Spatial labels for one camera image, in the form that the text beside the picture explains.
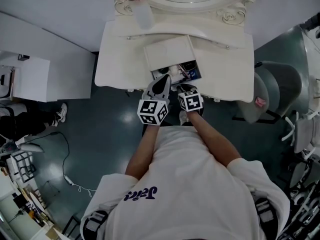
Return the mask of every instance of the gray floor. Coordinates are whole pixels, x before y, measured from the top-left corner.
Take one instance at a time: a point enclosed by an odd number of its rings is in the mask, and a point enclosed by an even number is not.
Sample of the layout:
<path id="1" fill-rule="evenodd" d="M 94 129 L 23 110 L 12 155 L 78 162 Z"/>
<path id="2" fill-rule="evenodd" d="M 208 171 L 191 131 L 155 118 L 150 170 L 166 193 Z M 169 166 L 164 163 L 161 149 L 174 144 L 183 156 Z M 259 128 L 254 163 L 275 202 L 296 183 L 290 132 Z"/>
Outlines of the gray floor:
<path id="1" fill-rule="evenodd" d="M 308 110 L 308 65 L 300 31 L 294 28 L 269 42 L 255 52 L 255 58 L 296 67 L 303 80 L 303 90 L 293 108 L 305 113 Z M 124 172 L 141 138 L 143 126 L 136 116 L 141 94 L 140 91 L 128 94 L 124 90 L 93 85 L 91 99 L 67 101 L 66 122 L 51 131 L 64 133 L 69 142 L 70 156 L 64 173 L 74 183 L 95 189 L 103 175 Z M 207 98 L 204 102 L 204 118 L 225 135 L 245 159 L 262 161 L 270 178 L 281 185 L 276 176 L 286 170 L 280 166 L 280 154 L 288 149 L 288 143 L 279 140 L 286 131 L 285 122 L 250 125 L 232 120 L 238 112 L 235 102 L 215 103 Z M 49 110 L 60 104 L 40 103 L 39 107 Z M 178 112 L 173 106 L 167 120 L 178 124 Z M 67 146 L 62 136 L 48 136 L 34 142 L 45 150 L 44 154 L 34 157 L 35 180 L 38 186 L 50 181 L 60 190 L 54 197 L 48 185 L 40 189 L 53 219 L 63 228 L 72 215 L 81 218 L 90 201 L 89 194 L 84 190 L 79 193 L 76 186 L 69 186 L 63 179 L 62 163 Z"/>

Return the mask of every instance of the white cabinet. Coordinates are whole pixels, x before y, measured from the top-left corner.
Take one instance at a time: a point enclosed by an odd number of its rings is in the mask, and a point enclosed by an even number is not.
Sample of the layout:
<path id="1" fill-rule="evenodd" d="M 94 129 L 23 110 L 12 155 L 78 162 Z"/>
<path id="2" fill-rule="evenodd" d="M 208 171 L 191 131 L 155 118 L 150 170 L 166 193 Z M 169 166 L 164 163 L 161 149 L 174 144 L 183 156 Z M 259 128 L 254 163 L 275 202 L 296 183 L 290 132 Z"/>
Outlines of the white cabinet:
<path id="1" fill-rule="evenodd" d="M 30 56 L 16 68 L 15 97 L 41 102 L 90 98 L 94 54 L 4 13 L 0 33 L 0 51 Z"/>

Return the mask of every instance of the metal frame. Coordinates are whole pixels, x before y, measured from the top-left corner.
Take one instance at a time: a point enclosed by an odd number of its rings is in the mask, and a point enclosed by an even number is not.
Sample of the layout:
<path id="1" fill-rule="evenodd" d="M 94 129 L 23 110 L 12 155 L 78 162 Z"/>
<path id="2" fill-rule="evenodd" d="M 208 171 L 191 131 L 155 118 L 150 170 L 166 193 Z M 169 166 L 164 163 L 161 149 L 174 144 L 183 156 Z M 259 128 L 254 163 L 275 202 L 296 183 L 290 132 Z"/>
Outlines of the metal frame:
<path id="1" fill-rule="evenodd" d="M 46 185 L 48 185 L 51 188 L 51 193 L 53 194 L 49 197 L 48 203 L 44 201 L 44 199 L 41 195 L 41 191 L 40 191 L 40 190 L 44 189 Z M 42 204 L 44 209 L 47 209 L 48 206 L 50 205 L 51 200 L 53 198 L 55 198 L 58 194 L 60 194 L 60 190 L 57 187 L 55 187 L 54 185 L 52 185 L 49 180 L 47 180 L 42 186 L 35 189 L 33 192 L 37 195 L 37 199 Z"/>
<path id="2" fill-rule="evenodd" d="M 154 8 L 175 13 L 216 11 L 241 1 L 246 4 L 248 2 L 254 3 L 255 0 L 205 0 L 199 2 L 196 0 L 148 0 L 149 4 Z"/>
<path id="3" fill-rule="evenodd" d="M 270 125 L 273 125 L 275 124 L 279 119 L 281 119 L 282 117 L 275 113 L 275 112 L 272 112 L 271 110 L 267 110 L 265 113 L 267 113 L 268 115 L 274 117 L 274 119 L 272 120 L 268 120 L 268 119 L 258 119 L 255 123 L 262 123 L 262 124 L 270 124 Z M 235 120 L 235 121 L 246 121 L 243 117 L 237 117 L 237 116 L 234 116 L 232 117 L 232 120 Z"/>
<path id="4" fill-rule="evenodd" d="M 68 228 L 69 228 L 69 226 L 70 226 L 72 221 L 75 221 L 75 225 L 73 226 L 73 228 L 71 229 L 71 231 L 69 232 L 67 237 L 69 237 L 72 234 L 72 232 L 76 229 L 77 226 L 80 227 L 80 221 L 75 216 L 72 215 L 71 218 L 69 219 L 68 223 L 66 224 L 66 226 L 64 227 L 64 229 L 62 231 L 62 235 L 66 236 L 67 230 L 68 230 Z M 79 234 L 74 240 L 77 240 L 79 237 L 81 238 L 81 234 Z"/>
<path id="5" fill-rule="evenodd" d="M 22 152 L 19 152 L 17 154 L 11 154 L 11 156 L 16 161 L 16 165 L 18 167 L 18 171 L 19 171 L 19 174 L 21 175 L 21 179 L 22 179 L 23 183 L 26 183 L 26 182 L 30 181 L 31 179 L 33 179 L 34 178 L 34 172 L 36 171 L 36 167 L 32 164 L 32 162 L 30 160 L 30 155 L 28 154 L 28 152 L 22 151 Z M 30 165 L 29 166 L 27 166 L 27 165 L 20 166 L 19 162 L 25 161 L 26 159 L 28 160 Z"/>

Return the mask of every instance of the sleeve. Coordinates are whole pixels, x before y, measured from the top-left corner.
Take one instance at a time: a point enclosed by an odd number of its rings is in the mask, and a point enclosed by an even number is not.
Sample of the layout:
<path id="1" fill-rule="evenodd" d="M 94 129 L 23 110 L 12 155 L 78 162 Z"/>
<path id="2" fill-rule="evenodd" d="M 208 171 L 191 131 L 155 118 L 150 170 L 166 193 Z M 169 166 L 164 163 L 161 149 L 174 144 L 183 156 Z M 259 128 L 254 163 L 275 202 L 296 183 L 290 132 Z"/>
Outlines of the sleeve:
<path id="1" fill-rule="evenodd" d="M 81 219 L 80 233 L 82 239 L 86 239 L 84 232 L 87 233 L 88 231 L 94 235 L 93 237 L 93 235 L 88 236 L 86 234 L 88 239 L 103 239 L 102 231 L 105 230 L 103 225 L 107 223 L 108 215 L 137 183 L 136 178 L 125 174 L 115 173 L 102 177 Z M 90 224 L 92 221 L 88 222 L 89 220 L 94 221 L 95 225 Z"/>
<path id="2" fill-rule="evenodd" d="M 132 189 L 138 180 L 125 174 L 110 174 L 102 177 L 98 188 L 84 212 L 84 217 L 103 205 L 108 214 Z"/>
<path id="3" fill-rule="evenodd" d="M 290 213 L 290 201 L 286 194 L 268 177 L 260 161 L 233 160 L 227 166 L 232 176 L 242 181 L 251 192 L 262 192 L 275 208 L 278 217 L 278 235 L 285 228 Z"/>

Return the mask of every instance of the gray chair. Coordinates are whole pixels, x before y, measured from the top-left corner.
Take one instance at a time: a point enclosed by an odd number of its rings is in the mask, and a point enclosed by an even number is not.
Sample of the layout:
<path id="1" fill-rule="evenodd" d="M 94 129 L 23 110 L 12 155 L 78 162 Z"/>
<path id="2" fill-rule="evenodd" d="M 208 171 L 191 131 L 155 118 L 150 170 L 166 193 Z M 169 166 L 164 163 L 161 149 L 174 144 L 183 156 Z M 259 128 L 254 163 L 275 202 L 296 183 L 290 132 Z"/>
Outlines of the gray chair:
<path id="1" fill-rule="evenodd" d="M 271 61 L 258 62 L 255 65 L 253 100 L 249 103 L 237 101 L 243 118 L 235 116 L 232 119 L 250 124 L 274 124 L 286 114 L 301 89 L 301 77 L 294 67 Z M 256 105 L 257 97 L 266 101 L 263 107 Z M 273 119 L 260 119 L 264 113 Z"/>
<path id="2" fill-rule="evenodd" d="M 296 113 L 294 123 L 288 117 L 285 120 L 291 126 L 291 131 L 281 140 L 285 141 L 292 136 L 291 146 L 294 145 L 294 153 L 301 153 L 302 158 L 307 160 L 316 148 L 320 148 L 320 112 L 310 112 L 301 118 Z"/>

